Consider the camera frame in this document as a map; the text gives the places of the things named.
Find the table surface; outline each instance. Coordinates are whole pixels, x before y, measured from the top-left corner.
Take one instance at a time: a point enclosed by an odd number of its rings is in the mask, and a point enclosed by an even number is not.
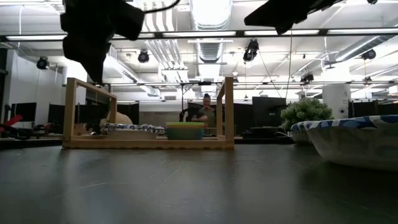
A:
[[[398,174],[311,147],[0,151],[0,223],[398,223]]]

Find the computer monitor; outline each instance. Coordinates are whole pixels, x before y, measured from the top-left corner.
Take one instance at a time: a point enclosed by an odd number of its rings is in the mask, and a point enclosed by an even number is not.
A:
[[[280,112],[286,109],[286,98],[254,96],[253,116],[255,127],[278,127],[282,124]]]

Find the person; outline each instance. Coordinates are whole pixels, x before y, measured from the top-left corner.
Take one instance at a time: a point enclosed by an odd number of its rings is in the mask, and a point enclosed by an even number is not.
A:
[[[205,94],[203,97],[203,108],[200,109],[200,116],[199,118],[193,118],[193,122],[204,122],[207,128],[215,128],[216,123],[216,116],[214,113],[214,109],[210,107],[211,98],[209,94]]]

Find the green plant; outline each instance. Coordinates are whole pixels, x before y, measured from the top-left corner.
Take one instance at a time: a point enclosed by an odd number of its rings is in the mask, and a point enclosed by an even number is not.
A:
[[[301,121],[333,119],[331,109],[314,98],[304,98],[299,102],[292,103],[285,110],[282,110],[280,116],[285,119],[282,124],[282,128],[285,130],[290,130],[293,124]]]

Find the white bowl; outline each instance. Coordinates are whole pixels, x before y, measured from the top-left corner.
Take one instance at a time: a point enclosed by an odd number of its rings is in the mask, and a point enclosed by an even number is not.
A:
[[[398,170],[398,116],[368,116],[297,124],[322,158],[336,164]]]

